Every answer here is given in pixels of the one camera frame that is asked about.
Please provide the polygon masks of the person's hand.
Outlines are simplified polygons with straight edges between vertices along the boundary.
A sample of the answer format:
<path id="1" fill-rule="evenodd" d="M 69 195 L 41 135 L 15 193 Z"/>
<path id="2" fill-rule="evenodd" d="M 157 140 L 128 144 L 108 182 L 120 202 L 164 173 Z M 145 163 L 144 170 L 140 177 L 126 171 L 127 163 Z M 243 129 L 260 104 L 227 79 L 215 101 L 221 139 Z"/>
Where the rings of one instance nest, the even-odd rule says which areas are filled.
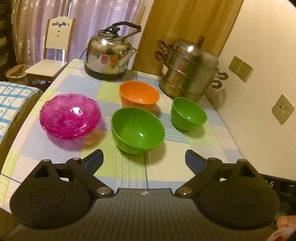
<path id="1" fill-rule="evenodd" d="M 288 226 L 295 225 L 295 224 L 296 224 L 296 216 L 295 215 L 281 216 L 276 221 L 277 228 L 288 227 Z"/>

